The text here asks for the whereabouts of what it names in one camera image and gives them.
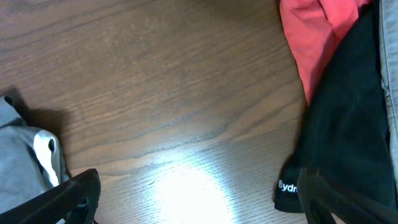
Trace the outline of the grey shorts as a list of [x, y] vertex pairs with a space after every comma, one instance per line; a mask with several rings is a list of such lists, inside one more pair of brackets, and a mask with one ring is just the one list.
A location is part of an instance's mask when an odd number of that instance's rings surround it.
[[51, 132], [29, 126], [12, 99], [1, 97], [1, 213], [70, 178], [62, 145]]

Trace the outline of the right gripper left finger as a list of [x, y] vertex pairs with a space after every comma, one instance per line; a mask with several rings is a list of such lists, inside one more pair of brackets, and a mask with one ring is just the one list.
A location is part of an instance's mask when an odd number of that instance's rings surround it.
[[88, 169], [22, 205], [1, 214], [1, 223], [92, 224], [101, 193], [96, 169]]

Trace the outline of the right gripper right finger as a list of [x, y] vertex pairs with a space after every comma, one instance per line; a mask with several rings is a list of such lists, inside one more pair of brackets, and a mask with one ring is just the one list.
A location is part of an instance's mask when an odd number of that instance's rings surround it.
[[354, 190], [324, 178], [319, 172], [302, 169], [297, 182], [298, 197], [309, 223], [397, 223], [397, 211]]

